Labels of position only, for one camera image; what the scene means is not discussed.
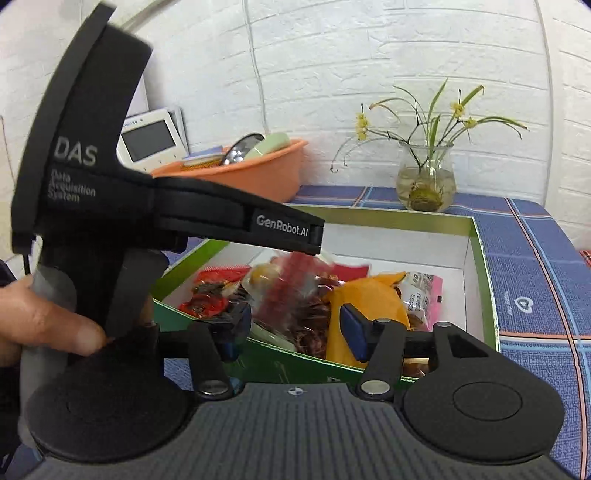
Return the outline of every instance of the das logo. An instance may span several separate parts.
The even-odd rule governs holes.
[[[76,161],[80,165],[93,167],[96,163],[98,149],[94,145],[88,145],[82,152],[80,142],[73,144],[66,137],[58,137],[53,157],[58,160]]]

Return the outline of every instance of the finger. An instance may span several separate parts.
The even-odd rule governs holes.
[[[21,346],[0,337],[0,368],[11,367],[21,357]]]
[[[56,350],[90,355],[106,342],[103,329],[33,293],[24,278],[0,288],[0,335],[21,345],[47,345]]]
[[[152,295],[148,295],[142,311],[139,313],[137,325],[150,325],[154,320],[154,299]]]

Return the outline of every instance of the monitor screen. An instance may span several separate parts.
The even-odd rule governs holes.
[[[121,136],[134,163],[175,146],[164,120],[136,128]]]

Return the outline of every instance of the metal bowl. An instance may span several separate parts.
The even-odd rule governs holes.
[[[252,148],[257,145],[257,143],[264,139],[265,137],[263,137],[261,134],[249,134],[245,137],[242,137],[230,147],[230,150],[228,150],[228,153],[226,153],[220,162],[220,166],[232,165],[234,163],[243,161],[246,154],[250,152],[250,150],[252,150]]]

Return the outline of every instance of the printed logo on tablecloth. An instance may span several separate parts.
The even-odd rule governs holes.
[[[514,300],[515,305],[519,308],[523,313],[531,313],[533,312],[534,301],[529,297],[518,297]]]

